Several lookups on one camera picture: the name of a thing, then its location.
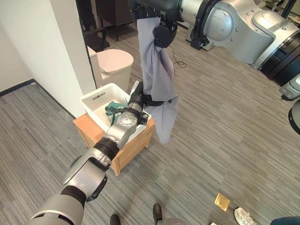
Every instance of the white plastic basket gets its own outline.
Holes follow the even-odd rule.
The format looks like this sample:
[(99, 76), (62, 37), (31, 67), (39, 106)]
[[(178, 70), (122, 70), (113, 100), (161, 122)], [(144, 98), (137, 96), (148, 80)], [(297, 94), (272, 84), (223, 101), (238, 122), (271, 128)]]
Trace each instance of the white plastic basket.
[[(127, 105), (130, 96), (114, 83), (102, 86), (80, 98), (88, 115), (105, 131), (110, 127), (110, 121), (105, 113), (105, 107), (111, 102), (122, 103)], [(128, 140), (138, 136), (146, 126), (138, 125), (136, 132)]]

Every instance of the basket handle hole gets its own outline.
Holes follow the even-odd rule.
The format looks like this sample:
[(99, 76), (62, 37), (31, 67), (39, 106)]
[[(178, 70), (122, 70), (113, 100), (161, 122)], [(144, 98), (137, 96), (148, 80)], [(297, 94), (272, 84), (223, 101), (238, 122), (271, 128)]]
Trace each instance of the basket handle hole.
[(97, 95), (97, 96), (95, 96), (94, 98), (92, 98), (92, 100), (94, 101), (94, 100), (96, 100), (96, 99), (98, 99), (98, 98), (104, 96), (105, 94), (106, 94), (106, 92), (104, 92), (104, 93), (102, 93), (102, 94), (100, 94), (100, 95)]

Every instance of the white sneaker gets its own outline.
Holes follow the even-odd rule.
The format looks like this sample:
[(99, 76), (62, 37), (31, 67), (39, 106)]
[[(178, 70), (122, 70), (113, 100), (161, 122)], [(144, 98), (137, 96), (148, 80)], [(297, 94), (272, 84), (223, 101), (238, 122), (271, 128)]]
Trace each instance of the white sneaker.
[(258, 225), (256, 222), (253, 221), (253, 218), (250, 217), (250, 213), (246, 212), (241, 207), (238, 207), (234, 211), (234, 217), (239, 225)]

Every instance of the gray carpet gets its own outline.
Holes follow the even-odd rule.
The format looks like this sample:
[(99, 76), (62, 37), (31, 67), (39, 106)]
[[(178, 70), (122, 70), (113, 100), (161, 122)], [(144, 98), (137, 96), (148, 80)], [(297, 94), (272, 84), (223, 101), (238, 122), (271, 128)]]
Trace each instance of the gray carpet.
[[(133, 83), (141, 75), (136, 34), (121, 30), (119, 42), (109, 41), (134, 56)], [(170, 142), (162, 146), (154, 136), (121, 176), (109, 170), (83, 224), (107, 225), (118, 213), (123, 225), (151, 225), (155, 202), (166, 217), (191, 225), (237, 224), (237, 206), (260, 225), (300, 215), (300, 137), (287, 121), (291, 103), (224, 49), (187, 46), (180, 28), (173, 47), (187, 68), (176, 66), (180, 109)], [(25, 223), (86, 149), (72, 118), (37, 85), (0, 97), (0, 224)], [(219, 191), (232, 201), (227, 213), (214, 205)]]

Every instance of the teal cloth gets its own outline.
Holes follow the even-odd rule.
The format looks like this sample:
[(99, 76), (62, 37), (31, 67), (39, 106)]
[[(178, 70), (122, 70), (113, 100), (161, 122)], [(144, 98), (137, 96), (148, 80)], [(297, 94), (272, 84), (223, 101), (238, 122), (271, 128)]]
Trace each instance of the teal cloth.
[[(126, 105), (122, 104), (122, 103), (116, 103), (114, 101), (111, 101), (106, 107), (105, 107), (105, 113), (108, 117), (109, 122), (111, 123), (113, 120), (113, 114), (115, 112), (117, 112), (117, 110), (119, 108), (125, 108)], [(118, 120), (118, 115), (115, 116), (115, 120), (114, 120), (114, 124), (117, 122)]]

